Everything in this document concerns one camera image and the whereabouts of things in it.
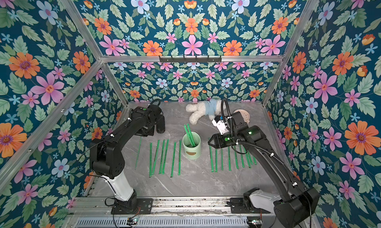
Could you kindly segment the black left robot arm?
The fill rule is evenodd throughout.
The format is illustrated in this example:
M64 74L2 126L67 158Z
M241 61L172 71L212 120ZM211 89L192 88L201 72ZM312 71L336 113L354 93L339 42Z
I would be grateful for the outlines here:
M160 101L148 107L130 109L127 120L112 133L91 142L90 168L106 180L114 195L113 212L133 213L138 208L136 191L125 176L122 150L133 136L148 137L165 132L165 117Z

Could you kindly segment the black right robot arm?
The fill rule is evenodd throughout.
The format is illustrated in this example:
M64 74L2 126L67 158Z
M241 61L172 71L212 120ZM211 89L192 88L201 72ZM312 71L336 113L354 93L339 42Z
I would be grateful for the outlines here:
M285 228L294 228L311 218L320 194L315 188L308 189L287 168L258 126L248 126L239 112L216 116L212 124L219 132L211 136L208 144L215 149L243 147L260 162L278 191L277 195L257 188L246 192L244 206L247 210L274 212L276 220Z

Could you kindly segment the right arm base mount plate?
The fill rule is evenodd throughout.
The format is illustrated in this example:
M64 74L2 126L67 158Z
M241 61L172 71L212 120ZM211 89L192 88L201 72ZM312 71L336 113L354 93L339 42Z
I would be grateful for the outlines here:
M255 208L251 201L244 197L232 197L226 205L230 207L232 214L270 214L269 211Z

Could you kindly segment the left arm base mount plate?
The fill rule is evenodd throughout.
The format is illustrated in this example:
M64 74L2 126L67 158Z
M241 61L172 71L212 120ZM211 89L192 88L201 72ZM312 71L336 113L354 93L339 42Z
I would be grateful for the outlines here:
M149 215L153 207L151 198L131 198L129 201L116 200L111 214L113 215Z

